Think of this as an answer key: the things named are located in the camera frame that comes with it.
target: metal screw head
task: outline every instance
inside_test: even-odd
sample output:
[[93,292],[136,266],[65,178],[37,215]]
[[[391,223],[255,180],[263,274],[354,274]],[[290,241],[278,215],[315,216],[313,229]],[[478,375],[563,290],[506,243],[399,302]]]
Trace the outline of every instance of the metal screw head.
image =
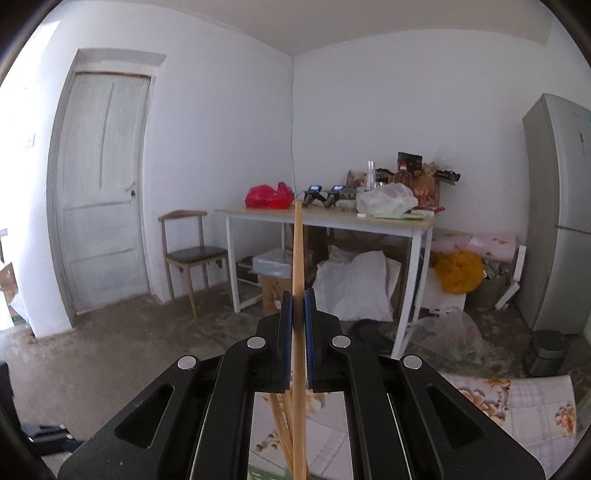
[[406,368],[410,368],[411,370],[418,370],[423,365],[423,361],[416,355],[405,356],[402,363]]
[[191,355],[185,355],[178,359],[177,367],[181,370],[191,370],[197,365],[197,359]]
[[333,345],[337,348],[347,348],[351,345],[351,339],[345,335],[337,335],[332,340]]
[[266,341],[263,337],[250,337],[246,344],[248,345],[248,348],[258,349],[263,348],[266,344]]

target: floral fabric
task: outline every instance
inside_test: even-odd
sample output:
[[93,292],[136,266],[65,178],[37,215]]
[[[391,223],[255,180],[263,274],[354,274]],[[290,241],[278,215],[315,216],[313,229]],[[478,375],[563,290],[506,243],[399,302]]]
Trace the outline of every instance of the floral fabric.
[[550,478],[576,446],[570,377],[472,378],[442,374],[542,464]]
[[[572,453],[577,432],[570,377],[508,380],[442,375],[536,457],[546,478]],[[306,413],[310,472],[316,478],[353,479],[343,394],[307,392]],[[285,460],[265,394],[255,396],[250,450],[252,479],[285,478]]]

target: ceiling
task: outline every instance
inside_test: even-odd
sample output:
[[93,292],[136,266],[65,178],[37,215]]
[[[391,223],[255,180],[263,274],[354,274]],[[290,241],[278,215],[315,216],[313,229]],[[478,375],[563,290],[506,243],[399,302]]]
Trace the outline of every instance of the ceiling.
[[539,0],[117,0],[172,8],[241,31],[292,57],[401,30],[501,32],[545,44],[551,13]]

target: table leg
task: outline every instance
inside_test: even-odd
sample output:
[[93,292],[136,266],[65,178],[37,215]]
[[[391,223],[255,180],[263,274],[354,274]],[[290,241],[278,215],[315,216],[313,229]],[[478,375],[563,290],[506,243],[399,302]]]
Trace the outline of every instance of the table leg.
[[236,255],[232,242],[231,218],[226,215],[226,236],[228,237],[228,270],[230,272],[230,285],[232,286],[232,303],[234,312],[240,313],[240,297],[238,296],[238,274],[236,273]]
[[427,230],[425,236],[425,255],[423,258],[423,268],[421,269],[421,277],[418,281],[417,297],[414,300],[413,322],[418,320],[418,314],[421,310],[421,303],[423,302],[423,294],[425,293],[425,284],[427,283],[427,273],[429,270],[429,258],[431,257],[431,241],[433,240],[433,227]]
[[402,356],[402,341],[406,334],[406,327],[410,318],[410,309],[413,305],[414,291],[417,286],[418,261],[421,254],[421,238],[422,231],[420,229],[413,230],[413,242],[410,248],[410,260],[408,262],[408,278],[406,288],[404,290],[404,300],[402,301],[402,312],[400,314],[400,322],[396,331],[396,338],[394,340],[394,347],[392,348],[392,358],[399,360]]

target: yellow plastic bag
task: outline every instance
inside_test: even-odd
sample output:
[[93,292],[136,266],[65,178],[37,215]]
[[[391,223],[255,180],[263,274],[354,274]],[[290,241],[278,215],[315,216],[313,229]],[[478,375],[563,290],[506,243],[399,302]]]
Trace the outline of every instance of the yellow plastic bag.
[[482,281],[484,265],[473,252],[439,254],[435,263],[435,273],[446,293],[461,295],[476,290]]

